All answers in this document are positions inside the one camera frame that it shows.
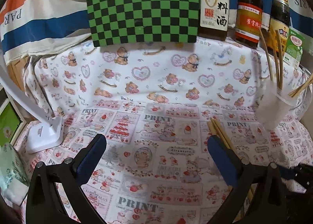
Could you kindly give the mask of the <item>wooden chopstick pair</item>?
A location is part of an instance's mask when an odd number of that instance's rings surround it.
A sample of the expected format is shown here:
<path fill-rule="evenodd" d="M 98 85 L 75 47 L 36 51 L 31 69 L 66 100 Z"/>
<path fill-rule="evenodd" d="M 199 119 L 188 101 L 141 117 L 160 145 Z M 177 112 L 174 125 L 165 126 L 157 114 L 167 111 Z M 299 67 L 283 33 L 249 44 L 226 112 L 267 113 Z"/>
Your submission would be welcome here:
<path fill-rule="evenodd" d="M 228 137 L 219 120 L 210 118 L 210 120 L 207 122 L 207 126 L 209 127 L 212 136 L 218 136 L 228 149 L 231 149 L 236 153 L 236 149 L 232 141 Z"/>

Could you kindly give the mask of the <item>clear plastic cup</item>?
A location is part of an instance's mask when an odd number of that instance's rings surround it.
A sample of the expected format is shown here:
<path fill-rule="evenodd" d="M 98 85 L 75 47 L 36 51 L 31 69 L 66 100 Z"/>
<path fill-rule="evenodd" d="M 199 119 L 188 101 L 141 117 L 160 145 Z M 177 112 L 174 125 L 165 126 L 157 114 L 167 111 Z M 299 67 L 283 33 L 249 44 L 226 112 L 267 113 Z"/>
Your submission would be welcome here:
<path fill-rule="evenodd" d="M 255 111 L 257 121 L 266 129 L 274 130 L 296 106 L 297 99 L 289 96 L 290 90 L 279 89 L 275 82 L 267 80 L 262 90 L 263 97 Z"/>

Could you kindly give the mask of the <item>patterned table cloth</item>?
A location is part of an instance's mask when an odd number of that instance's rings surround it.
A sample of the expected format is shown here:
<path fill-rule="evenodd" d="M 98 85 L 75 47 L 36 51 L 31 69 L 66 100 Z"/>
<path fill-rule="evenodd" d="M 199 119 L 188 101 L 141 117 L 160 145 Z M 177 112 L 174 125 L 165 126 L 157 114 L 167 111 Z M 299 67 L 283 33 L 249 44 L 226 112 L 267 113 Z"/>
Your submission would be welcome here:
<path fill-rule="evenodd" d="M 106 48 L 87 41 L 31 58 L 26 95 L 64 117 L 64 139 L 28 154 L 23 132 L 15 148 L 31 175 L 38 162 L 59 164 L 103 134 L 106 151 L 82 190 L 107 223 L 206 223 L 230 192 L 207 152 L 211 120 L 253 164 L 312 164 L 312 139 L 300 123 L 311 90 L 275 130 L 255 117 L 274 69 L 263 49 L 231 39 Z"/>

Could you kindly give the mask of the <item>green milk carton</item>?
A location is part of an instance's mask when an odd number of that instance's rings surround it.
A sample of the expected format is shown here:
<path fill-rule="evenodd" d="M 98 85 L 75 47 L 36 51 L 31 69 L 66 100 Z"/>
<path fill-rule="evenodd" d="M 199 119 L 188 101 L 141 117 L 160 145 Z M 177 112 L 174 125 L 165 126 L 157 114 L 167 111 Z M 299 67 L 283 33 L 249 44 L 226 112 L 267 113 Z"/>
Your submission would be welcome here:
<path fill-rule="evenodd" d="M 303 55 L 305 38 L 293 28 L 289 29 L 289 36 L 283 60 L 294 69 L 298 69 Z"/>

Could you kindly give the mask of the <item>wooden chopsticks in cup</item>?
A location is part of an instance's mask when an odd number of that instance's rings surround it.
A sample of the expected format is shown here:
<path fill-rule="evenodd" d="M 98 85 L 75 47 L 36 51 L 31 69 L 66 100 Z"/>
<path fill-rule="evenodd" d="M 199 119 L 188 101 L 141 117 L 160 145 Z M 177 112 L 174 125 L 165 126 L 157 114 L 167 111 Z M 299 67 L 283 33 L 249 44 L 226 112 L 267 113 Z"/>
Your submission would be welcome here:
<path fill-rule="evenodd" d="M 275 63 L 275 76 L 276 76 L 276 87 L 279 90 L 283 89 L 283 52 L 282 52 L 282 44 L 281 44 L 281 37 L 279 32 L 276 30 L 275 31 L 275 36 L 276 40 L 273 36 L 274 31 L 272 30 L 269 33 L 270 40 L 272 42 L 272 45 L 274 47 L 273 54 L 274 54 L 274 63 Z M 261 38 L 261 41 L 265 47 L 265 53 L 266 53 L 266 58 L 267 58 L 267 64 L 268 64 L 268 71 L 270 74 L 270 80 L 273 81 L 273 72 L 272 72 L 272 67 L 271 67 L 271 62 L 270 62 L 270 55 L 268 53 L 267 49 L 267 43 L 265 41 L 265 38 L 263 36 L 262 30 L 259 29 L 259 35 Z M 306 88 L 310 87 L 312 85 L 312 74 L 309 76 L 309 78 L 298 88 L 295 90 L 292 90 L 288 96 L 291 98 L 296 98 L 302 93 Z"/>

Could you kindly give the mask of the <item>yellow label oyster sauce bottle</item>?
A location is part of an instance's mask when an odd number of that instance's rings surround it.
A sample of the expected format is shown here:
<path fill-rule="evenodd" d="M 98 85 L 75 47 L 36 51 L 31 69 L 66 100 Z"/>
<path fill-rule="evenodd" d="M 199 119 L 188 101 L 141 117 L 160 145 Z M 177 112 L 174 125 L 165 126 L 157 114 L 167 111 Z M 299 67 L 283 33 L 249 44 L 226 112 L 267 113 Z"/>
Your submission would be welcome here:
<path fill-rule="evenodd" d="M 285 52 L 286 43 L 289 36 L 290 26 L 290 9 L 288 0 L 272 0 L 271 17 L 268 32 L 274 30 L 272 36 L 276 39 L 275 31 L 277 30 L 281 38 L 282 51 Z M 275 40 L 275 48 L 278 52 L 277 40 Z"/>

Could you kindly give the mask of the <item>red cap vinegar bottle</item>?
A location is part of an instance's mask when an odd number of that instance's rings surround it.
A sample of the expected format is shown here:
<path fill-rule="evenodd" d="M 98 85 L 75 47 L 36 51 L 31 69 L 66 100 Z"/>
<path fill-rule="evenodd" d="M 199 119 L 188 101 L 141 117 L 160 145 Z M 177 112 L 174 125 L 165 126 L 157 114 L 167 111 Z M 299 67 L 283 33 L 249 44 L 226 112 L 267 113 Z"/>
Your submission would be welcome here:
<path fill-rule="evenodd" d="M 238 0 L 235 38 L 237 42 L 256 49 L 262 26 L 262 0 Z"/>

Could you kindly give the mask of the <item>striped Paris cloth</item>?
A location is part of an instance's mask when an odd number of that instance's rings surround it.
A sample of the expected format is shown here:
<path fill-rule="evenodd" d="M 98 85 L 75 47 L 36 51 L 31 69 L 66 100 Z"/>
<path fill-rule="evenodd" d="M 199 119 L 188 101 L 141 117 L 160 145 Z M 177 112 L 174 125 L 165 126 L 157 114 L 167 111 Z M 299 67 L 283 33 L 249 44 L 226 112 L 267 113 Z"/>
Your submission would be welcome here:
<path fill-rule="evenodd" d="M 268 27 L 272 0 L 263 0 L 262 26 Z M 312 9 L 289 0 L 291 24 L 312 53 Z M 86 0 L 7 0 L 1 9 L 1 50 L 6 63 L 29 55 L 64 51 L 89 36 Z"/>

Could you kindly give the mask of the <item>green checkered box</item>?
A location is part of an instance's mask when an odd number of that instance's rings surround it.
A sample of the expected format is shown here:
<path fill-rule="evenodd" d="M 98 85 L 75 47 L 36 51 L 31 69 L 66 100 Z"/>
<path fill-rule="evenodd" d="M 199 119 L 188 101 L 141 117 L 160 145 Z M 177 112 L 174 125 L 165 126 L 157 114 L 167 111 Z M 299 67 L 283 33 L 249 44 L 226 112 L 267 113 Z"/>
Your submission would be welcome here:
<path fill-rule="evenodd" d="M 197 38 L 200 0 L 86 0 L 86 5 L 95 47 Z"/>

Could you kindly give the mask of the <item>clear cooking wine bottle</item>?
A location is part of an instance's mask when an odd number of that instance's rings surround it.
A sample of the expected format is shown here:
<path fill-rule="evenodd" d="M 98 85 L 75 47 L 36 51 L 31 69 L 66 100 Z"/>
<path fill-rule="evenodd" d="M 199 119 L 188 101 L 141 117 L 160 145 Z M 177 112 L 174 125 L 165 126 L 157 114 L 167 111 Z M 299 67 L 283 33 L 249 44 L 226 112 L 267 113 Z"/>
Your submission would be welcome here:
<path fill-rule="evenodd" d="M 198 34 L 224 41 L 228 32 L 229 5 L 229 0 L 200 0 Z"/>

